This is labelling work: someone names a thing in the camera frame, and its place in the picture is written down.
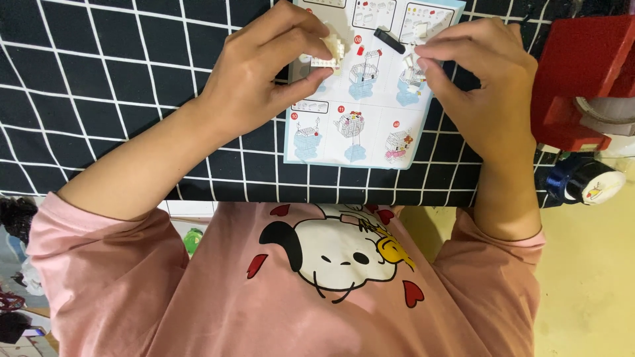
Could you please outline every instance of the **pink shirt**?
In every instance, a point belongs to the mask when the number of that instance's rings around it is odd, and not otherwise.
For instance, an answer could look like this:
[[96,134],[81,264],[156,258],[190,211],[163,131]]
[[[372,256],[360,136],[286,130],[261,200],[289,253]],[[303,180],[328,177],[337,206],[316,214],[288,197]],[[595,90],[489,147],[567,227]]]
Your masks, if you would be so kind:
[[543,245],[457,210],[430,265],[386,206],[220,203],[188,260],[164,211],[49,194],[27,253],[61,356],[530,356]]

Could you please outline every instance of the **forearm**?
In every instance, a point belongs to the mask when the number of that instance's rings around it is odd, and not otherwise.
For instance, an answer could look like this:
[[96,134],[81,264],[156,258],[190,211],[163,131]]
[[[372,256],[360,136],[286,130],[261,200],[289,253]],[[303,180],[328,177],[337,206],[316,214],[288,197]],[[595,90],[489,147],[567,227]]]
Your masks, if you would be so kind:
[[506,241],[530,238],[542,227],[531,158],[483,163],[474,222],[490,237]]
[[232,139],[202,114],[196,100],[186,103],[99,159],[57,194],[102,216],[143,218],[189,170]]

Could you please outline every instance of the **hand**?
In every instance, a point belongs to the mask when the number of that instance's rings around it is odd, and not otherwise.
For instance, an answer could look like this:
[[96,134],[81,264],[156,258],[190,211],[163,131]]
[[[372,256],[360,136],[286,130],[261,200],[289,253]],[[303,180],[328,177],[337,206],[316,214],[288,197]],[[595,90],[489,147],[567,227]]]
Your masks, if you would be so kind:
[[[465,141],[485,162],[531,160],[531,86],[538,63],[523,49],[519,25],[483,18],[449,27],[415,48],[428,85]],[[481,80],[458,89],[434,60],[454,60]]]
[[280,0],[273,8],[225,40],[203,93],[195,99],[215,130],[229,140],[263,125],[291,104],[312,95],[331,68],[311,71],[287,85],[276,74],[301,54],[333,58],[320,37],[328,28],[313,14]]

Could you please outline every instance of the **pink sleeve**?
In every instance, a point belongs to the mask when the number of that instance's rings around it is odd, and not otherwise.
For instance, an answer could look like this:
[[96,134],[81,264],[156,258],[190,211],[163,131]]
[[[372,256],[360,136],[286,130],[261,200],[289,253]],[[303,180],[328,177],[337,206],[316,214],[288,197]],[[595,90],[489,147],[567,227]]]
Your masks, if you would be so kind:
[[457,210],[451,240],[433,263],[439,278],[494,356],[533,356],[540,288],[533,275],[545,236],[508,242]]
[[166,212],[124,222],[53,193],[33,218],[27,253],[50,302],[61,356],[142,354],[188,262]]

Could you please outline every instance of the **cartoon dog print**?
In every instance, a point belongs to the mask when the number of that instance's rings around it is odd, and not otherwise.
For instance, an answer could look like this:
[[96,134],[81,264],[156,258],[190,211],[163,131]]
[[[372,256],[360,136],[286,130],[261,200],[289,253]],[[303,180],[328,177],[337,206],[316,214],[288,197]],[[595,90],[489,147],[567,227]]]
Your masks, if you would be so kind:
[[[281,246],[291,270],[322,298],[326,298],[322,291],[345,292],[332,301],[338,304],[367,281],[392,281],[401,261],[414,270],[414,262],[397,239],[363,206],[345,206],[345,209],[336,205],[315,206],[319,208],[318,217],[301,220],[294,226],[282,220],[271,222],[263,229],[259,243]],[[278,206],[271,215],[284,217],[288,209],[289,205]],[[376,210],[372,206],[366,209]],[[266,257],[260,254],[252,260],[248,279],[254,277]],[[404,281],[406,294],[411,290],[415,296],[420,295],[419,301],[423,300],[419,287],[407,283]]]

